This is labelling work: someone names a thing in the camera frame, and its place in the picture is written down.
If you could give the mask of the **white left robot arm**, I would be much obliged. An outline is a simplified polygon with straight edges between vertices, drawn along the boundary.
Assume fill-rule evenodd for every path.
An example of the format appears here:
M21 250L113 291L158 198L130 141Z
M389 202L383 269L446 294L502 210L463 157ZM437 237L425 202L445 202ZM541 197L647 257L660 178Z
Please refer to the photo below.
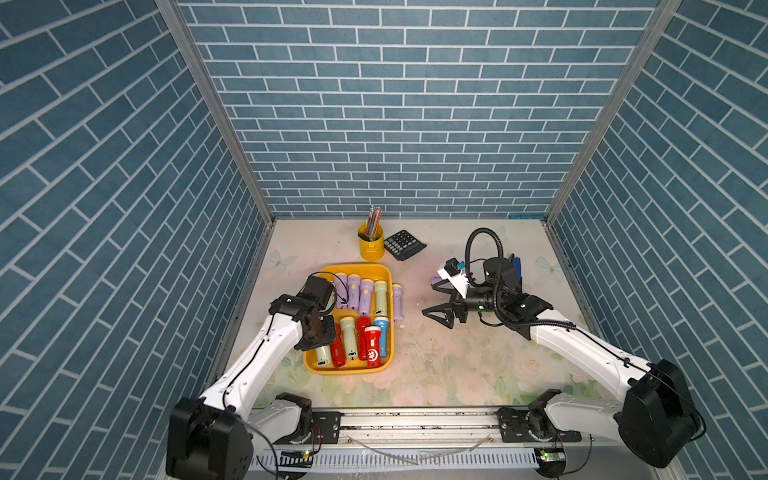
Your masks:
M253 406L269 378L292 351L311 351L337 338L332 311L349 297L345 281L328 272L307 277L294 296L271 302L256 337L235 363L197 398L182 398L168 426L165 469L176 479L242 479L260 440L268 449L279 440L313 434L312 403L278 395L257 416Z

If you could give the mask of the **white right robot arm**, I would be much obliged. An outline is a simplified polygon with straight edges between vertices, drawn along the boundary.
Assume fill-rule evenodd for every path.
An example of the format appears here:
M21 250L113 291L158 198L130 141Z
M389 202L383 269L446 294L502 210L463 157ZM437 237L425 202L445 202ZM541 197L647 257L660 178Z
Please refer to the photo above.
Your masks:
M646 464L664 468L705 435L706 422L679 367L667 360L650 362L580 328L549 302L524 292L511 259L486 259L483 273L483 281L476 282L467 264L447 261L431 287L448 299L424 309L423 315L452 328L471 312L492 313L499 325L562 356L611 396L583 399L549 389L528 406L530 436L547 442L579 432L611 439Z

